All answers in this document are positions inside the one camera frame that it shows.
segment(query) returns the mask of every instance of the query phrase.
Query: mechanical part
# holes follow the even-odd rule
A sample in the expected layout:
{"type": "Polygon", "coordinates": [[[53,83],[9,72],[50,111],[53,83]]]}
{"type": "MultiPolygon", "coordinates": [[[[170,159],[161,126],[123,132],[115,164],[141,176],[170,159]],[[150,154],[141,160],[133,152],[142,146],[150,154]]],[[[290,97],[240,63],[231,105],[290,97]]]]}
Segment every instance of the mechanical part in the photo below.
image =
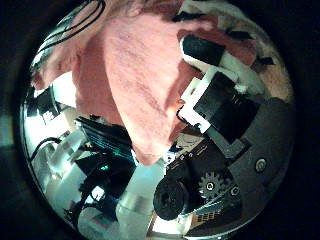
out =
{"type": "Polygon", "coordinates": [[[201,181],[199,182],[201,197],[205,198],[208,202],[215,199],[226,189],[226,180],[219,173],[206,173],[204,177],[201,177],[201,181]]]}
{"type": "Polygon", "coordinates": [[[172,178],[164,178],[158,184],[153,200],[157,215],[169,221],[184,214],[188,207],[188,195],[183,183],[172,178]]]}
{"type": "Polygon", "coordinates": [[[290,159],[294,139],[292,107],[276,98],[266,101],[241,139],[245,139],[250,147],[228,167],[234,182],[241,189],[241,194],[234,196],[241,196],[241,207],[236,208],[240,212],[231,209],[230,213],[221,215],[224,220],[217,218],[216,221],[208,221],[190,230],[188,236],[235,231],[263,210],[276,190],[274,185],[279,184],[278,174],[283,174],[290,159]],[[252,159],[268,159],[268,167],[258,173],[255,170],[256,161],[252,159]]]}
{"type": "Polygon", "coordinates": [[[112,153],[95,154],[76,160],[86,178],[78,185],[81,198],[70,208],[71,223],[78,226],[81,211],[94,205],[110,220],[117,221],[116,206],[123,195],[135,168],[134,164],[116,158],[112,153]]]}
{"type": "Polygon", "coordinates": [[[220,149],[228,162],[233,162],[249,148],[249,143],[240,139],[235,139],[233,143],[229,144],[229,142],[213,127],[210,127],[206,134],[220,149]]]}
{"type": "Polygon", "coordinates": [[[262,173],[267,167],[267,161],[263,158],[256,162],[255,169],[258,173],[262,173]]]}
{"type": "Polygon", "coordinates": [[[205,213],[198,216],[198,222],[206,222],[209,220],[213,220],[217,215],[219,215],[218,212],[211,212],[211,213],[205,213]]]}
{"type": "Polygon", "coordinates": [[[213,127],[232,143],[248,128],[257,105],[237,93],[232,73],[221,71],[211,66],[201,81],[191,82],[181,97],[185,104],[179,116],[201,133],[213,127]]]}
{"type": "Polygon", "coordinates": [[[209,65],[219,65],[224,46],[210,42],[205,39],[188,35],[181,40],[182,52],[184,55],[198,59],[209,65]]]}
{"type": "Polygon", "coordinates": [[[101,152],[112,152],[117,157],[134,162],[131,154],[131,140],[127,131],[119,126],[104,124],[79,117],[76,125],[81,127],[94,148],[101,152]]]}
{"type": "Polygon", "coordinates": [[[251,95],[270,97],[258,74],[227,51],[223,52],[221,49],[211,58],[203,57],[202,53],[205,55],[205,53],[208,52],[206,51],[207,48],[214,48],[213,46],[215,46],[214,43],[197,39],[192,35],[188,35],[180,41],[180,49],[184,61],[199,69],[202,73],[206,74],[210,68],[215,67],[219,72],[222,72],[236,83],[235,89],[240,94],[248,93],[251,95]],[[198,53],[198,48],[193,49],[189,46],[189,42],[196,42],[199,45],[198,53]]]}

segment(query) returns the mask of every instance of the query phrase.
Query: black gear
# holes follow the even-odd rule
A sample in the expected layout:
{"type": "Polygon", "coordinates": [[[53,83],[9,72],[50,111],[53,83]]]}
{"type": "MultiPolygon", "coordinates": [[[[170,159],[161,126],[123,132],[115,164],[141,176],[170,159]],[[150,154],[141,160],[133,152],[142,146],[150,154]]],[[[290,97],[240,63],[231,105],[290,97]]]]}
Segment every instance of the black gear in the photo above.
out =
{"type": "Polygon", "coordinates": [[[206,173],[204,177],[201,177],[201,181],[199,182],[200,195],[207,201],[211,201],[225,192],[229,183],[229,179],[225,179],[219,173],[206,173]]]}

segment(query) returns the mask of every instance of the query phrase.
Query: wire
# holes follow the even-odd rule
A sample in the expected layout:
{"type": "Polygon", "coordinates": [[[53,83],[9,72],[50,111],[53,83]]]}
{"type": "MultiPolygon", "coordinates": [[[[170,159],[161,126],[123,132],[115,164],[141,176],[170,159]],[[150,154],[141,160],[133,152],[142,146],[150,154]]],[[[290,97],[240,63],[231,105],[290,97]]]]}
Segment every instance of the wire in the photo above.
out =
{"type": "Polygon", "coordinates": [[[53,47],[53,46],[55,46],[55,45],[58,45],[58,44],[60,44],[60,43],[62,43],[62,42],[65,42],[65,41],[69,40],[70,38],[74,37],[74,36],[77,35],[78,33],[82,32],[84,29],[86,29],[87,27],[89,27],[89,26],[90,26],[91,24],[93,24],[95,21],[97,21],[98,18],[101,16],[101,14],[104,12],[104,9],[106,8],[106,3],[104,2],[104,0],[97,0],[97,1],[99,1],[98,6],[99,6],[99,7],[101,6],[101,8],[100,8],[100,12],[98,13],[98,15],[97,15],[94,19],[92,19],[89,23],[87,23],[86,25],[84,25],[84,26],[81,27],[79,30],[75,31],[74,33],[70,34],[69,36],[67,36],[67,37],[65,37],[65,38],[63,38],[63,39],[60,39],[60,40],[58,40],[58,41],[56,41],[56,42],[50,43],[50,44],[48,44],[47,46],[44,46],[43,48],[41,48],[41,49],[37,52],[37,54],[39,54],[40,52],[42,52],[42,51],[44,51],[44,50],[46,50],[46,49],[48,49],[48,48],[50,48],[50,47],[53,47]]]}
{"type": "Polygon", "coordinates": [[[92,191],[90,192],[89,196],[92,198],[93,201],[99,202],[99,201],[92,195],[92,191]]]}
{"type": "MultiPolygon", "coordinates": [[[[52,34],[52,35],[50,35],[50,36],[48,36],[44,41],[46,42],[46,41],[48,41],[48,40],[50,40],[50,39],[52,39],[52,38],[54,38],[54,37],[56,37],[56,36],[58,36],[58,35],[60,35],[60,34],[63,34],[63,33],[66,33],[66,32],[68,32],[68,31],[71,31],[72,29],[75,29],[75,28],[77,28],[78,26],[80,26],[82,23],[84,23],[85,21],[87,21],[92,15],[94,15],[97,11],[98,11],[98,9],[99,9],[99,4],[100,4],[100,1],[98,1],[99,3],[97,4],[97,6],[96,6],[96,8],[87,16],[87,17],[85,17],[84,19],[82,19],[79,23],[77,23],[76,25],[74,25],[74,26],[72,26],[72,27],[70,27],[70,28],[67,28],[67,29],[65,29],[65,30],[62,30],[62,31],[60,31],[60,32],[57,32],[57,33],[55,33],[55,34],[52,34]]],[[[86,5],[82,8],[82,10],[84,9],[84,8],[86,8],[88,5],[89,5],[89,3],[90,3],[90,1],[88,1],[87,3],[86,3],[86,5]]]]}
{"type": "Polygon", "coordinates": [[[38,145],[37,147],[35,148],[35,150],[33,151],[31,157],[29,158],[29,162],[32,162],[32,160],[36,157],[40,147],[46,143],[46,142],[55,142],[57,144],[61,143],[61,140],[59,138],[55,138],[55,137],[49,137],[49,138],[46,138],[44,140],[42,140],[38,145]]]}

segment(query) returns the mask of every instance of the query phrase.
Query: pink cloth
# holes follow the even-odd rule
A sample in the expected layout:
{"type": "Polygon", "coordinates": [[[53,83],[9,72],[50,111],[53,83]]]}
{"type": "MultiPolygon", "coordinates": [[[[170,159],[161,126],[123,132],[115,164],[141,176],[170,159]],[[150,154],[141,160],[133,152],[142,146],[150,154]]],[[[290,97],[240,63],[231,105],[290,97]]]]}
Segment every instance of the pink cloth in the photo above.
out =
{"type": "Polygon", "coordinates": [[[201,77],[182,60],[179,40],[193,34],[216,42],[247,65],[256,57],[254,41],[227,37],[215,16],[171,22],[180,6],[157,1],[134,17],[105,14],[91,30],[56,46],[34,85],[44,88],[72,70],[77,109],[125,126],[137,159],[154,163],[184,127],[175,116],[181,94],[194,76],[201,77]]]}

